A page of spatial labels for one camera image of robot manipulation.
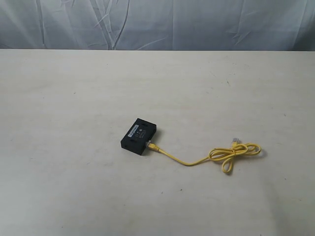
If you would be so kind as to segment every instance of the white table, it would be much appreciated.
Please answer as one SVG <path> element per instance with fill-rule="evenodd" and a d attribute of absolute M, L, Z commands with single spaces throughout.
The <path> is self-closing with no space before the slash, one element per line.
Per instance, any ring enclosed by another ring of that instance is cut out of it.
<path fill-rule="evenodd" d="M 315 53 L 0 50 L 0 235 L 315 231 Z M 185 161 L 120 147 L 136 118 Z"/>

